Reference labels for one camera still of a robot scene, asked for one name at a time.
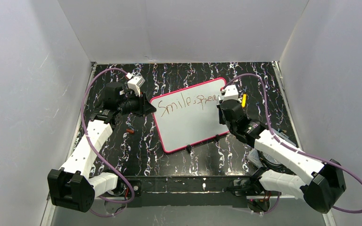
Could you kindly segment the pink framed whiteboard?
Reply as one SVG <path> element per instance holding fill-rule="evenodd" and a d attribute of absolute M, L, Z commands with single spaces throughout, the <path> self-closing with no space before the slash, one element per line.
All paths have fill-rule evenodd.
<path fill-rule="evenodd" d="M 153 117 L 165 153 L 221 136 L 229 132 L 219 123 L 217 108 L 220 89 L 226 84 L 217 78 L 151 99 Z"/>

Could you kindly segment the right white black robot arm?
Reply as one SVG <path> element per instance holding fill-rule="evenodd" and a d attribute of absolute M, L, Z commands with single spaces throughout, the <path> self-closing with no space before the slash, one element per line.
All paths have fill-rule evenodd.
<path fill-rule="evenodd" d="M 303 199 L 312 209 L 326 214 L 346 190 L 340 163 L 334 159 L 314 160 L 295 151 L 261 122 L 247 117 L 237 100 L 218 104 L 220 123 L 238 141 L 266 153 L 293 172 L 292 175 L 272 169 L 260 169 L 249 185 L 267 191 L 278 191 Z"/>

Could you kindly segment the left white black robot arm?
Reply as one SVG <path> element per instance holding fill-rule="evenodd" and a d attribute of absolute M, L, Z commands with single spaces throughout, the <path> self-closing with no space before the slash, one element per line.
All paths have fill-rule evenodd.
<path fill-rule="evenodd" d="M 108 83 L 104 87 L 103 99 L 88 118 L 84 135 L 72 155 L 60 169 L 52 169 L 47 181 L 54 206 L 87 212 L 95 198 L 115 190 L 119 176 L 111 170 L 90 177 L 90 170 L 98 153 L 119 124 L 123 115 L 145 117 L 156 111 L 140 88 L 143 82 Z"/>

